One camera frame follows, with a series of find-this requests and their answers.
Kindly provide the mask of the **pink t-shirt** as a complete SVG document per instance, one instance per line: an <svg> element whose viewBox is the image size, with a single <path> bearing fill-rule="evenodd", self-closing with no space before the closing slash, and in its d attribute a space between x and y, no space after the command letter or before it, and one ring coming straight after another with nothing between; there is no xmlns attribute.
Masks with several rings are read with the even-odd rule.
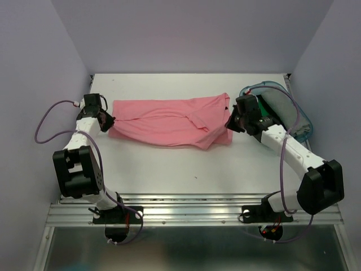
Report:
<svg viewBox="0 0 361 271"><path fill-rule="evenodd" d="M207 150L213 144L230 145L229 105L226 93L192 99L116 100L115 124L108 135L161 147Z"/></svg>

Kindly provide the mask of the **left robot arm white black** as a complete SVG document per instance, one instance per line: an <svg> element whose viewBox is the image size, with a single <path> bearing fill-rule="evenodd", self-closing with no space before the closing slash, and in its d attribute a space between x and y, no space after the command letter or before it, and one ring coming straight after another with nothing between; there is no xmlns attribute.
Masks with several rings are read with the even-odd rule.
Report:
<svg viewBox="0 0 361 271"><path fill-rule="evenodd" d="M86 94L80 103L76 127L70 141L52 160L62 196L83 199L96 206L95 213L106 216L112 222L125 218L121 198L105 186L103 162L95 137L113 127L115 118L103 108L105 98L101 94Z"/></svg>

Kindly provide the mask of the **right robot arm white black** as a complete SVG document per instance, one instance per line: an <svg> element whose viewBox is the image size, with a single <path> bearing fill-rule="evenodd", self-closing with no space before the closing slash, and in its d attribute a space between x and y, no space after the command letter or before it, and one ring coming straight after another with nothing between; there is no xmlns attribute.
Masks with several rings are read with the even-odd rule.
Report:
<svg viewBox="0 0 361 271"><path fill-rule="evenodd" d="M273 117L262 116L253 95L236 98L227 128L247 133L280 156L280 166L288 164L300 179L295 190L284 190L284 175L280 190L266 195L259 205L242 207L239 220L245 224L293 220L294 211L315 215L342 201L345 197L342 166L336 160L326 161L313 154L290 136Z"/></svg>

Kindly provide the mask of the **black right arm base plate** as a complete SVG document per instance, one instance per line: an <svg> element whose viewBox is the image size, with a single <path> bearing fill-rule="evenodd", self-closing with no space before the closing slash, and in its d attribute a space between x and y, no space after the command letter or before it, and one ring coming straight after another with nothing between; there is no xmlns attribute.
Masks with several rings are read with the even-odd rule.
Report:
<svg viewBox="0 0 361 271"><path fill-rule="evenodd" d="M242 206L238 220L244 224L273 224L278 222L293 222L292 216L283 212L274 212L268 205Z"/></svg>

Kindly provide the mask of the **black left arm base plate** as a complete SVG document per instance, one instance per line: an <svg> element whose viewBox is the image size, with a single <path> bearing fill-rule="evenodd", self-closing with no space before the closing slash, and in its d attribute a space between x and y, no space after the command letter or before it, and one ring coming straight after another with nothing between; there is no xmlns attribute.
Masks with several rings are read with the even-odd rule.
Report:
<svg viewBox="0 0 361 271"><path fill-rule="evenodd" d="M141 218L139 215L143 214L144 208L142 206L131 206L133 210L129 211L121 207L115 207L108 210L98 210L89 208L89 211L93 213L92 223L95 225L130 225L130 224L141 224Z"/></svg>

